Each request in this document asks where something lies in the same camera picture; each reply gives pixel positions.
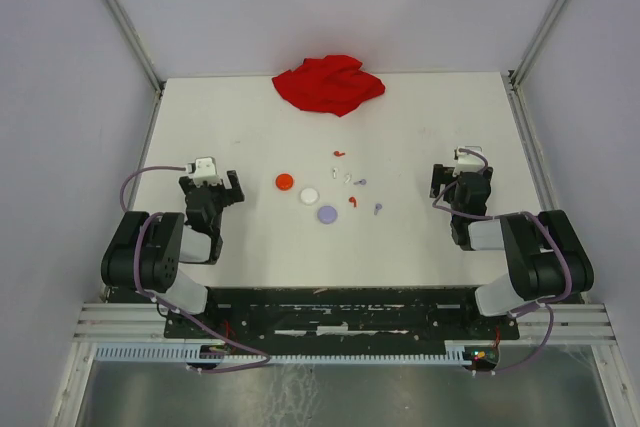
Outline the orange earbud charging case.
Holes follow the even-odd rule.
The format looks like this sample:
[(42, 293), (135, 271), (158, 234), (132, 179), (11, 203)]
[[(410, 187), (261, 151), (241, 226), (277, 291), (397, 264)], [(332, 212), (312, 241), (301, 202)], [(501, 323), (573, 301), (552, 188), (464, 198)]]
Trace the orange earbud charging case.
[(289, 191), (294, 183), (294, 178), (289, 173), (281, 173), (275, 179), (275, 186), (281, 191)]

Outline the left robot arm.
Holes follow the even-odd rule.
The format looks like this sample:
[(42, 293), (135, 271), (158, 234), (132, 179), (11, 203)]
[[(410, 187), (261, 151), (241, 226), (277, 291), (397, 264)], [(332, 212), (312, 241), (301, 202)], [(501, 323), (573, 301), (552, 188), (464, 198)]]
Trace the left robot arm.
[(220, 258), (225, 208), (245, 200), (237, 172), (227, 172), (225, 184), (214, 167), (191, 163), (179, 186), (184, 212), (156, 216), (127, 211), (102, 258), (105, 285), (129, 289), (160, 301), (174, 312), (188, 313), (187, 326), (209, 337), (221, 325), (220, 311), (210, 306), (209, 289), (181, 270), (183, 264), (211, 266)]

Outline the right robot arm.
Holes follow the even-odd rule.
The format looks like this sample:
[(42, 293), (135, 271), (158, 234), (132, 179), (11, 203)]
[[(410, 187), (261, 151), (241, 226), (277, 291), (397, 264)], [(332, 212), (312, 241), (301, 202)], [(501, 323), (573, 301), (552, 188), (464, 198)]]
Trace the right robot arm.
[(450, 214), (454, 244), (469, 252), (501, 251), (506, 259), (507, 273), (478, 287), (475, 304), (458, 315), (460, 329), (472, 338), (491, 331), (496, 316), (523, 315), (594, 284), (591, 261), (564, 211), (487, 214), (492, 175), (490, 167), (432, 168), (432, 206)]

